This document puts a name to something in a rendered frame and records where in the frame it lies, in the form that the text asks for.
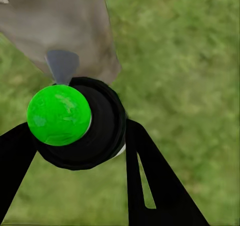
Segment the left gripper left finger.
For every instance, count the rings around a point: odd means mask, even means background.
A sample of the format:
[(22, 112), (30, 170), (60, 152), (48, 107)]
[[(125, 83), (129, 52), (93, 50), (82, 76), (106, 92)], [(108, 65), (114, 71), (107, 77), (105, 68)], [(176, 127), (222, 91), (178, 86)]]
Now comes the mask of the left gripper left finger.
[(0, 136), (0, 224), (37, 151), (28, 123)]

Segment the pesticide atomizer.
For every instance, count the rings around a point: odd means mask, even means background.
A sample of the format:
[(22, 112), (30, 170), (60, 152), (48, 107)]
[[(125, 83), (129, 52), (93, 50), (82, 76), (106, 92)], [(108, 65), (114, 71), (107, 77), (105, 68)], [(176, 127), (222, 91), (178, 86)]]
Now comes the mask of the pesticide atomizer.
[(55, 83), (34, 95), (26, 119), (35, 148), (58, 168), (91, 169), (126, 149), (127, 114), (117, 93), (104, 82), (73, 78), (79, 56), (47, 52)]

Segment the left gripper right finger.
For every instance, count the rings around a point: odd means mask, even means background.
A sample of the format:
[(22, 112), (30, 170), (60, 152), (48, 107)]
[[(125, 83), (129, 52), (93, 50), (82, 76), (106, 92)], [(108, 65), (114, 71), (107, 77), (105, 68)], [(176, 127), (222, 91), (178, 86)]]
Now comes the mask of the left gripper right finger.
[[(129, 226), (210, 226), (142, 125), (126, 120)], [(137, 152), (156, 209), (145, 206)]]

